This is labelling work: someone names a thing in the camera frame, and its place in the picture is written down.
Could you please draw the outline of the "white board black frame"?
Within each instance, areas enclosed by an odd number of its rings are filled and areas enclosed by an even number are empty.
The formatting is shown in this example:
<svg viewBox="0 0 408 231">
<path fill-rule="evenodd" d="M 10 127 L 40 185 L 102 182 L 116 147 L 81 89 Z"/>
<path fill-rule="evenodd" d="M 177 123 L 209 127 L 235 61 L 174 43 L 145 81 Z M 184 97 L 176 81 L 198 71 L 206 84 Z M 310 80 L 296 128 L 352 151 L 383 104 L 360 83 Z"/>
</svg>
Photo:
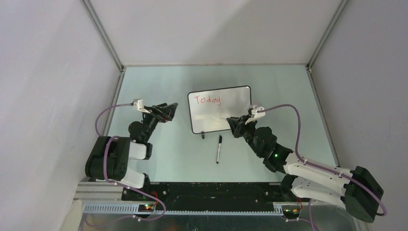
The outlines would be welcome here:
<svg viewBox="0 0 408 231">
<path fill-rule="evenodd" d="M 220 117 L 240 117 L 248 114 L 252 104 L 248 85 L 193 91 L 187 94 L 191 131 L 203 134 L 229 130 L 227 121 Z"/>
</svg>

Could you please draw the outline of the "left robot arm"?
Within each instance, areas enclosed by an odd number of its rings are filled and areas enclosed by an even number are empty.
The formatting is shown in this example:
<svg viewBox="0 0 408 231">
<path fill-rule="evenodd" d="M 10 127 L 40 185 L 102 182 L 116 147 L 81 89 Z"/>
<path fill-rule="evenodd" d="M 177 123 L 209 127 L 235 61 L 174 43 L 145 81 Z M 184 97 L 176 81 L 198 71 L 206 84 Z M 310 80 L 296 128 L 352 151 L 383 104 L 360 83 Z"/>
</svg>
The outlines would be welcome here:
<svg viewBox="0 0 408 231">
<path fill-rule="evenodd" d="M 129 162 L 150 159 L 153 145 L 149 139 L 159 123 L 173 120 L 178 103 L 144 106 L 142 99 L 135 99 L 127 106 L 140 112 L 142 119 L 129 125 L 127 137 L 99 134 L 86 161 L 85 174 L 91 179 L 134 188 L 134 195 L 144 201 L 152 194 L 152 187 L 146 184 L 149 177 L 131 169 Z"/>
</svg>

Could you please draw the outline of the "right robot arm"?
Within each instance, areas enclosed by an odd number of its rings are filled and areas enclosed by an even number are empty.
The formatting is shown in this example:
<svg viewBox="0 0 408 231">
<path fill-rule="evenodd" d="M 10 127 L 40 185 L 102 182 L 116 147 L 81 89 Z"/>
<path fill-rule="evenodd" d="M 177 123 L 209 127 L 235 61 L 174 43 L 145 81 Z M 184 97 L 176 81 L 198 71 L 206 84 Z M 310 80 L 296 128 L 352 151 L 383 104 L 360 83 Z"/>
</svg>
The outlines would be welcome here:
<svg viewBox="0 0 408 231">
<path fill-rule="evenodd" d="M 256 128 L 251 116 L 226 119 L 235 138 L 243 138 L 271 172 L 285 176 L 280 196 L 285 201 L 309 198 L 346 210 L 351 216 L 373 223 L 379 215 L 383 189 L 373 175 L 361 166 L 354 170 L 309 161 L 277 142 L 269 127 Z"/>
</svg>

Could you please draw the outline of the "black whiteboard marker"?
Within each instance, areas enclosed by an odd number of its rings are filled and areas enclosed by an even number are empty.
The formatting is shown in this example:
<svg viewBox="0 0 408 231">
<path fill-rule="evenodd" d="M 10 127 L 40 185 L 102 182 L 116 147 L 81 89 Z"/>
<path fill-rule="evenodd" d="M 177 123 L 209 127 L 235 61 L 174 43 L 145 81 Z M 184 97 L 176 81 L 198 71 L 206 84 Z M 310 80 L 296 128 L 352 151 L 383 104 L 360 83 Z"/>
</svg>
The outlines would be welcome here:
<svg viewBox="0 0 408 231">
<path fill-rule="evenodd" d="M 221 135 L 219 135 L 218 148 L 217 148 L 217 158 L 216 158 L 216 163 L 217 163 L 217 164 L 219 164 L 219 158 L 220 158 L 220 151 L 221 151 L 222 140 L 223 140 L 223 137 L 222 137 Z"/>
</svg>

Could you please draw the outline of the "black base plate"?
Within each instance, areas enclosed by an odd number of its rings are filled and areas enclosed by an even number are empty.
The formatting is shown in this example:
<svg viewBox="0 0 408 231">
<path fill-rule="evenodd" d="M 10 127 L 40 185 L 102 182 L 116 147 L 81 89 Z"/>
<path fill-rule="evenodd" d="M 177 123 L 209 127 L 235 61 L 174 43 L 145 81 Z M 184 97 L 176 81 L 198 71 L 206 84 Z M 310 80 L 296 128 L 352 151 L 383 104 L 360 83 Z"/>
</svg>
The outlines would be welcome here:
<svg viewBox="0 0 408 231">
<path fill-rule="evenodd" d="M 277 203 L 297 203 L 269 182 L 153 182 L 141 191 L 160 199 L 168 210 L 271 211 Z"/>
</svg>

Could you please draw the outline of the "aluminium frame rail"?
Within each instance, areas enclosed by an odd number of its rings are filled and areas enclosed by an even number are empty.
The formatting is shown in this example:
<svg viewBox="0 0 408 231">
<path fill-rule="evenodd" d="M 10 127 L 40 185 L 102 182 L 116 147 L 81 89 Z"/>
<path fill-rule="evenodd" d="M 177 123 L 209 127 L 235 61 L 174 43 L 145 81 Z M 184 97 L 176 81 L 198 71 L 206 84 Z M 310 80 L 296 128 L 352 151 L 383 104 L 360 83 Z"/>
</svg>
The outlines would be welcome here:
<svg viewBox="0 0 408 231">
<path fill-rule="evenodd" d="M 109 55 L 111 56 L 115 66 L 117 67 L 119 72 L 123 72 L 124 65 L 121 62 L 119 55 L 117 54 L 112 41 L 110 40 L 108 33 L 106 32 L 102 21 L 100 20 L 92 2 L 90 0 L 81 0 L 81 4 L 83 5 L 87 15 L 89 16 L 90 21 L 92 22 L 97 34 L 99 35 L 103 45 L 105 46 L 106 50 L 108 51 Z"/>
</svg>

